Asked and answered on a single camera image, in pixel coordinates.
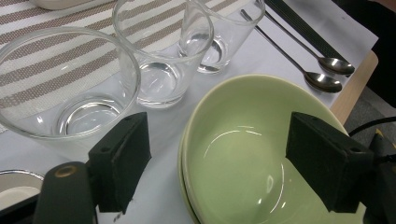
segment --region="striped cloth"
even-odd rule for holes
[[[242,1],[241,0],[205,0],[205,1],[207,1],[206,4],[212,7],[212,9],[214,8],[217,12],[221,12],[221,14],[224,15],[230,14],[233,11],[236,11],[238,8],[240,8],[241,2],[246,3],[246,0],[242,0]],[[116,2],[117,1],[111,1],[111,0],[94,0],[77,7],[52,11],[52,10],[46,10],[40,7],[36,7],[28,0],[1,0],[0,1],[0,48],[4,47],[7,43],[13,41],[15,38],[19,36],[27,35],[36,30],[50,28],[50,27],[59,27],[59,26],[86,27],[89,29],[98,30],[105,34],[114,36],[115,32],[112,25],[111,15],[112,15],[113,7],[115,6]],[[147,1],[135,0],[135,2],[137,4],[143,4]],[[183,4],[184,0],[178,0],[178,1],[151,0],[150,2],[151,2],[150,4],[154,5],[155,7],[162,7],[163,10],[166,11],[166,10],[171,10],[172,8],[181,10],[180,6],[175,6],[175,4]],[[69,36],[69,37],[64,36],[64,38],[66,39],[60,40],[59,38],[53,38],[53,39],[46,39],[45,41],[47,41],[48,44],[56,48],[57,43],[71,41],[71,39],[75,38],[75,36]],[[157,43],[156,48],[160,48],[162,45],[161,41],[159,42],[154,41],[154,46],[156,43]],[[92,50],[95,50],[95,46],[96,47],[101,46],[101,43],[98,43],[97,41],[96,42],[93,41],[90,43],[82,42],[79,44],[89,45],[89,49]],[[29,48],[24,48],[22,52],[19,52],[16,55],[18,55],[19,57],[36,57],[37,51],[38,49],[35,49],[35,45],[32,45]],[[73,60],[73,57],[77,57],[79,52],[80,51],[67,52],[69,56],[64,57],[64,59]],[[111,58],[111,54],[110,55],[104,55],[104,54],[100,55],[96,53],[96,55],[101,56],[100,58],[106,56],[109,56]],[[44,73],[46,69],[49,69],[47,66],[40,64],[37,64],[36,67],[39,70],[37,71],[37,73]],[[15,86],[15,83],[17,81],[21,81],[24,79],[23,68],[18,68],[18,69],[20,75],[16,75],[11,79],[0,78],[0,88],[9,91],[9,89],[13,88],[13,85]],[[33,88],[36,88],[37,90],[41,90],[39,88],[40,77],[37,76],[30,78],[36,82],[36,86],[34,86]],[[60,85],[59,83],[57,83],[57,85],[52,86],[53,90],[44,90],[44,92],[51,93],[52,91],[57,91],[57,89],[59,89],[58,87],[61,88],[62,84]],[[27,95],[24,96],[24,99],[33,100],[35,99],[35,96]],[[0,99],[0,104],[3,104],[2,106],[12,106],[10,105],[10,102],[7,101],[7,99]],[[54,105],[56,105],[56,102],[51,103],[51,105],[48,105],[47,108]],[[30,116],[33,114],[34,111],[33,112],[27,111],[25,116]],[[6,128],[0,125],[0,133],[5,130]]]

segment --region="table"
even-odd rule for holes
[[[366,33],[366,35],[360,36],[359,40],[363,41],[362,39],[367,37],[370,40],[369,43],[363,44],[361,48],[351,49],[349,45],[359,46],[359,43],[349,44],[348,40],[344,40],[348,45],[343,46],[343,40],[332,38],[338,34],[337,32],[344,32],[344,30],[341,29],[342,27],[334,26],[331,22],[334,20],[352,21],[341,10],[337,9],[331,0],[287,0],[287,2],[291,4],[293,9],[301,13],[300,15],[306,21],[313,22],[314,28],[321,35],[329,37],[330,44],[339,50],[343,56],[348,60],[351,59],[353,64],[360,65],[356,73],[350,78],[337,77],[345,85],[344,90],[341,93],[331,94],[310,88],[304,82],[299,71],[262,36],[253,31],[223,74],[213,77],[197,75],[194,78],[193,85],[178,105],[166,111],[147,111],[153,157],[142,175],[126,215],[116,218],[118,214],[100,214],[101,223],[113,223],[115,219],[117,220],[116,223],[191,223],[191,218],[179,192],[177,179],[178,142],[196,104],[206,92],[225,79],[251,73],[285,78],[317,96],[323,104],[331,109],[341,123],[345,122],[377,65],[377,58],[370,51],[370,46],[374,44],[375,39]],[[320,2],[325,7],[319,7],[318,9],[325,8],[326,10],[314,14],[306,12],[304,7],[299,6],[307,4],[307,2],[315,6],[317,6],[317,2]],[[337,14],[335,19],[318,21],[319,13],[326,16],[326,13],[331,12]],[[84,25],[84,21],[79,21],[78,24]],[[286,49],[293,58],[298,59],[304,68],[311,71],[320,71],[320,67],[312,59],[312,56],[289,41],[285,34],[277,30],[268,20],[262,20],[259,25],[270,36],[276,36],[276,42]],[[146,109],[137,107],[134,112],[139,111],[146,111]],[[53,166],[68,161],[68,159],[62,158],[51,151],[50,148],[42,147],[33,140],[10,131],[0,134],[0,142],[0,170],[26,169],[43,175]]]

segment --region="clear glass cup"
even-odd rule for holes
[[[193,0],[203,6],[213,21],[215,35],[198,71],[217,74],[230,62],[265,13],[264,0]],[[244,9],[252,21],[240,14]]]
[[[113,25],[140,65],[137,102],[153,109],[179,102],[213,41],[202,7],[191,0],[120,0]]]
[[[0,122],[73,161],[131,113],[139,86],[134,55],[98,31],[49,28],[0,50]]]

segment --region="black cable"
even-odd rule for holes
[[[353,135],[355,135],[356,133],[359,133],[361,131],[363,131],[364,129],[370,128],[374,125],[377,124],[381,124],[381,123],[389,123],[389,122],[395,122],[396,121],[396,117],[389,117],[389,118],[383,118],[383,119],[375,119],[372,120],[370,122],[367,122],[361,126],[359,126],[358,128],[356,128],[355,130],[353,130],[352,132],[349,133],[349,136],[352,137]]]

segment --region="striped placemat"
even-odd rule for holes
[[[230,14],[234,11],[236,11],[238,8],[241,7],[241,2],[245,1],[238,1],[238,0],[205,0],[208,4],[208,6],[211,6],[212,9],[215,9],[217,12],[226,15]],[[59,26],[76,26],[76,27],[86,27],[89,29],[93,30],[98,30],[101,31],[105,34],[108,35],[113,35],[115,36],[115,31],[112,25],[112,10],[113,7],[116,5],[117,1],[111,1],[111,0],[95,0],[91,1],[89,3],[77,6],[77,7],[71,7],[67,8],[64,10],[46,10],[40,7],[36,7],[34,4],[29,2],[28,0],[1,0],[0,1],[0,48],[5,46],[7,43],[11,42],[15,38],[22,36],[22,35],[27,35],[33,31],[37,31],[40,29],[45,29],[45,28],[51,28],[51,27],[59,27]],[[136,4],[146,4],[147,1],[145,0],[135,0],[134,3]],[[152,7],[158,7],[162,9],[164,12],[172,12],[175,13],[175,10],[182,10],[180,7],[181,4],[184,4],[184,0],[177,0],[177,1],[172,1],[172,0],[151,0],[150,5]],[[137,32],[139,29],[147,29],[147,27],[137,27],[134,32]],[[53,48],[56,48],[56,45],[59,43],[63,43],[66,41],[71,41],[73,39],[73,36],[69,37],[64,37],[66,39],[60,39],[60,38],[53,38],[53,39],[48,39],[46,40],[49,45],[51,45]],[[155,48],[161,48],[161,41],[158,36],[153,37],[153,41],[149,41],[148,47],[155,47]],[[100,43],[80,43],[80,45],[89,45],[89,49],[92,50],[92,52],[95,50],[95,44],[100,45]],[[39,50],[35,49],[35,45],[32,45],[32,47],[26,49],[24,48],[23,52],[18,53],[18,57],[35,57]],[[75,52],[60,52],[60,53],[67,53],[70,55],[70,57],[65,57],[67,60],[73,60],[73,57],[77,57],[78,54]],[[98,58],[103,58],[106,57],[106,54],[108,53],[107,51],[103,51],[103,54],[97,54]],[[28,85],[31,85],[32,90],[37,90],[41,91],[42,88],[39,88],[40,80],[44,81],[55,81],[55,80],[46,80],[43,78],[43,74],[45,74],[46,69],[50,70],[51,67],[48,67],[44,64],[36,64],[35,65],[37,68],[40,69],[40,71],[37,72],[37,74],[40,74],[40,76],[37,76],[35,78],[35,75],[33,76],[20,76],[16,75],[13,76],[12,78],[3,78],[0,77],[0,90],[6,90],[9,92],[9,89],[15,88],[16,83],[19,81],[24,81],[26,79],[26,82],[29,82]],[[16,68],[18,71],[23,71],[23,68]],[[52,92],[58,92],[61,87],[64,85],[78,85],[78,79],[72,80],[69,83],[57,83],[57,85],[53,86],[51,90],[43,90],[45,94],[52,93]],[[26,92],[18,92],[17,89],[13,90],[15,91],[14,94],[26,94]],[[24,101],[33,101],[34,99],[37,99],[38,97],[41,97],[44,95],[43,92],[39,92],[37,95],[27,95],[24,97]],[[20,106],[21,104],[25,104],[26,102],[17,102],[16,106]],[[45,109],[51,108],[52,106],[55,106],[59,102],[50,102],[46,106],[44,106]],[[13,105],[15,102],[12,104],[9,103],[7,99],[0,99],[0,106],[2,107],[12,107],[15,106]],[[26,110],[25,116],[31,116],[35,112],[34,111],[29,111]],[[6,128],[0,124],[0,133],[5,131]]]

